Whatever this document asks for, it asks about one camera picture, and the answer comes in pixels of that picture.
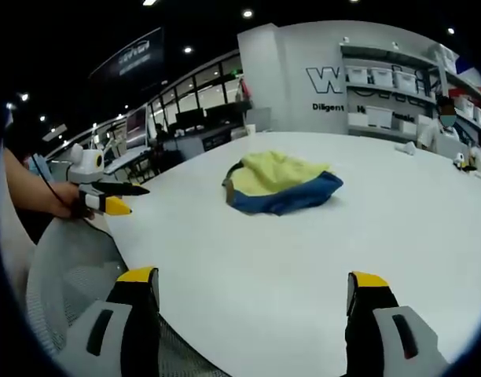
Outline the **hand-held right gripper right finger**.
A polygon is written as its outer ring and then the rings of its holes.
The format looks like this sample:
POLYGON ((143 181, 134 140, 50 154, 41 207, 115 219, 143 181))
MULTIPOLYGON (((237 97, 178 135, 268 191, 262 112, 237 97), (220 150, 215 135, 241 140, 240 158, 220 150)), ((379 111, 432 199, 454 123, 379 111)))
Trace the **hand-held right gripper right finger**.
POLYGON ((449 366, 437 334, 380 276, 348 274, 346 315, 346 376, 440 376, 449 366))

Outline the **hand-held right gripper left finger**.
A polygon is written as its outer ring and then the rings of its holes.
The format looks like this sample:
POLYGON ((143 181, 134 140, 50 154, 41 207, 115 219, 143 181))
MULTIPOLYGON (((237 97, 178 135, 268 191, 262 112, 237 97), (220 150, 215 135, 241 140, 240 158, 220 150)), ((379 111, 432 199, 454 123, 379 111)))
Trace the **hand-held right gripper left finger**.
POLYGON ((157 376, 159 314, 159 270, 129 270, 68 329, 54 361, 67 376, 157 376))

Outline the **person's left hand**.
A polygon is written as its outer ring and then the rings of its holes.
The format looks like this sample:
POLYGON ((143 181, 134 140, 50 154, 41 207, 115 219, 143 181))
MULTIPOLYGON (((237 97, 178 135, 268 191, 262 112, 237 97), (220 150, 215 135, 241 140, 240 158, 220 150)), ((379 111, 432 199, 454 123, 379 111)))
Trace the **person's left hand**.
POLYGON ((79 188, 68 182, 48 184, 43 209, 45 212, 59 218, 94 219, 92 210, 85 207, 79 200, 79 188))

